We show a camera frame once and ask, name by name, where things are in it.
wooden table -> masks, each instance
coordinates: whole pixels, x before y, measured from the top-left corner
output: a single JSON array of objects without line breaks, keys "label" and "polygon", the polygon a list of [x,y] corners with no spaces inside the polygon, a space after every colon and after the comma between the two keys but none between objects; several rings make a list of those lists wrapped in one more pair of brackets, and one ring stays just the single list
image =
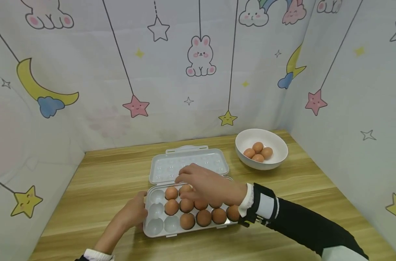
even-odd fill
[{"label": "wooden table", "polygon": [[[115,213],[139,190],[148,190],[151,159],[166,149],[208,145],[223,151],[239,182],[257,182],[278,197],[318,212],[350,231],[371,261],[396,261],[396,253],[341,194],[286,131],[275,131],[289,147],[283,164],[253,170],[238,159],[235,135],[87,152],[47,224],[30,260],[74,260],[91,248]],[[319,256],[262,225],[233,225],[149,239],[132,228],[115,249],[117,261],[272,260],[312,261]]]}]

black line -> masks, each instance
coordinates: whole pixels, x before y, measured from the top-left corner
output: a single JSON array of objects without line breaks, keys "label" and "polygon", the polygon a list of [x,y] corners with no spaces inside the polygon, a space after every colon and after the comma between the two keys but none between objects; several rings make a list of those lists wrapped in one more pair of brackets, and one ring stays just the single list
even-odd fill
[{"label": "black line", "polygon": [[199,39],[202,40],[202,34],[201,34],[201,0],[198,0],[198,8],[199,8]]},{"label": "black line", "polygon": [[7,189],[9,192],[11,192],[11,193],[15,193],[12,189],[10,189],[9,187],[7,187],[7,186],[5,186],[4,184],[2,184],[1,182],[0,182],[0,185],[1,186],[3,186],[4,187],[4,189]]},{"label": "black line", "polygon": [[127,68],[125,67],[124,59],[122,58],[121,51],[120,51],[119,46],[118,46],[117,37],[115,36],[114,28],[112,27],[111,19],[109,18],[107,6],[105,5],[105,0],[102,0],[102,3],[104,4],[105,12],[106,12],[107,17],[108,17],[108,22],[109,22],[109,25],[111,27],[112,34],[114,35],[115,44],[117,45],[118,53],[119,53],[120,58],[121,58],[122,66],[124,67],[125,75],[127,75],[127,80],[128,80],[128,84],[130,85],[131,93],[134,95],[133,88],[131,87],[130,77],[128,77]]},{"label": "black line", "polygon": [[237,31],[237,14],[238,14],[238,0],[235,8],[235,25],[234,25],[234,41],[233,41],[233,55],[231,57],[231,75],[230,75],[230,94],[228,95],[228,111],[230,110],[231,100],[231,82],[233,81],[233,65],[234,65],[234,49],[235,49],[235,33]]},{"label": "black line", "polygon": [[8,43],[5,41],[5,39],[2,37],[1,33],[0,33],[0,38],[2,39],[2,41],[4,41],[4,44],[8,47],[9,51],[13,54],[14,58],[17,60],[17,62],[19,63],[20,60],[18,60],[17,56],[15,55],[15,53],[13,52],[13,50],[11,49],[11,47],[9,47]]},{"label": "black line", "polygon": [[340,47],[338,47],[337,53],[335,54],[334,60],[332,61],[331,65],[330,65],[329,71],[327,72],[326,77],[324,78],[324,82],[322,82],[322,85],[321,85],[320,90],[322,89],[322,86],[324,86],[324,83],[325,83],[326,80],[327,80],[328,74],[330,73],[331,68],[332,68],[332,66],[333,66],[333,64],[334,64],[334,61],[335,61],[335,59],[337,58],[338,52],[340,52],[341,46],[343,46],[344,40],[346,39],[346,36],[347,36],[347,34],[349,33],[350,27],[351,27],[351,25],[352,25],[352,23],[353,23],[355,17],[357,16],[357,13],[359,12],[359,9],[360,9],[360,6],[362,5],[362,3],[363,3],[363,0],[360,1],[359,7],[357,8],[357,11],[355,12],[355,14],[354,14],[354,16],[353,16],[353,19],[352,19],[351,22],[350,22],[349,28],[347,29],[346,34],[345,34],[344,37],[343,37],[343,41],[341,41]]},{"label": "black line", "polygon": [[154,0],[154,12],[156,13],[156,17],[157,17],[157,7],[156,7],[156,0]]}]

backdrop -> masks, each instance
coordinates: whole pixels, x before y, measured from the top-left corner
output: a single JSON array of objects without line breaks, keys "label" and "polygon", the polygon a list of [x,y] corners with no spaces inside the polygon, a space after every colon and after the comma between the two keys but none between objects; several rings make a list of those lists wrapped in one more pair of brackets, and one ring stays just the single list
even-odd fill
[{"label": "backdrop", "polygon": [[84,151],[254,127],[396,249],[396,0],[0,0],[0,260],[27,260]]}]

cartoon cloud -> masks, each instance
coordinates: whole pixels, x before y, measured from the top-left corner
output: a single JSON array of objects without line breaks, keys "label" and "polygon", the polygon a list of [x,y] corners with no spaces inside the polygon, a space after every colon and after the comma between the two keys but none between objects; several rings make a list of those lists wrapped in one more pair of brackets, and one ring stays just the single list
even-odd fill
[{"label": "cartoon cloud", "polygon": [[248,0],[246,9],[240,14],[239,23],[245,26],[264,26],[269,21],[269,16],[260,8],[258,0]]},{"label": "cartoon cloud", "polygon": [[305,10],[302,0],[292,0],[288,11],[283,16],[282,23],[285,25],[295,24],[297,21],[304,19],[307,11]]}]

right hand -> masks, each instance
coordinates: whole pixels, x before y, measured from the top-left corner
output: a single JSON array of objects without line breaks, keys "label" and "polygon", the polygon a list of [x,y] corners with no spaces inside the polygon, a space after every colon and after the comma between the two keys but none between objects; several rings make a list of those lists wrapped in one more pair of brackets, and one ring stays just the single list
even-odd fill
[{"label": "right hand", "polygon": [[196,200],[202,198],[209,203],[225,203],[239,206],[247,194],[247,184],[230,181],[223,176],[192,163],[179,170],[175,183],[192,185],[193,192],[184,192],[181,198]]}]

